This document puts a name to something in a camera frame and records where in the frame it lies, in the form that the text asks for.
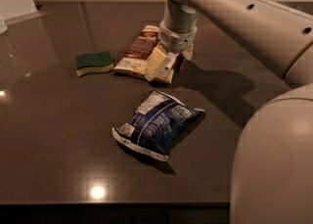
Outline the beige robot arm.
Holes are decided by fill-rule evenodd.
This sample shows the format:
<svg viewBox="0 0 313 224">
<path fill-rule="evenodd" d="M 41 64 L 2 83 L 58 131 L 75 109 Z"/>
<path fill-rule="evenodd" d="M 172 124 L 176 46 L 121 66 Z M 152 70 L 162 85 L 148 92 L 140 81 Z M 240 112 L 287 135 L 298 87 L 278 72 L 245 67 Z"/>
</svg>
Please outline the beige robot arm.
<svg viewBox="0 0 313 224">
<path fill-rule="evenodd" d="M 234 152 L 230 224 L 313 224 L 312 17 L 271 0 L 167 0 L 165 52 L 192 45 L 200 16 L 254 58 L 258 108 Z"/>
</svg>

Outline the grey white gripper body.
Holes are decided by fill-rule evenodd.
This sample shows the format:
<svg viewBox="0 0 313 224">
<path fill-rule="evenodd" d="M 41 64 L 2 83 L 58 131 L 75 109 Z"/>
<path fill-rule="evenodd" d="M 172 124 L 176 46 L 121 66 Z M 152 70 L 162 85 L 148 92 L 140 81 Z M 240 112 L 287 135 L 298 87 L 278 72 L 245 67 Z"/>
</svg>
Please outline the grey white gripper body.
<svg viewBox="0 0 313 224">
<path fill-rule="evenodd" d="M 197 30 L 194 27 L 189 32 L 175 32 L 169 29 L 165 25 L 165 22 L 161 22 L 158 38 L 166 51 L 170 53 L 181 53 L 193 44 Z"/>
</svg>

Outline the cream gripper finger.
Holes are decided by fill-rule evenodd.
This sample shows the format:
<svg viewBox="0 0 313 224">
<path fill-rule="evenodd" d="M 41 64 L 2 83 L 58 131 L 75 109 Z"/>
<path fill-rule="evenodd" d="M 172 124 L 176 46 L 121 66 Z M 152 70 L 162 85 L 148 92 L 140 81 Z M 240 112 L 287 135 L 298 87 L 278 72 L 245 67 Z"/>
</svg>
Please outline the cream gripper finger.
<svg viewBox="0 0 313 224">
<path fill-rule="evenodd" d="M 187 61 L 190 61 L 193 58 L 193 53 L 194 53 L 194 45 L 191 44 L 188 48 L 186 48 L 182 52 L 182 55 Z"/>
<path fill-rule="evenodd" d="M 177 54 L 168 52 L 158 43 L 149 55 L 145 67 L 145 78 L 153 81 L 157 77 L 166 77 L 176 62 Z"/>
</svg>

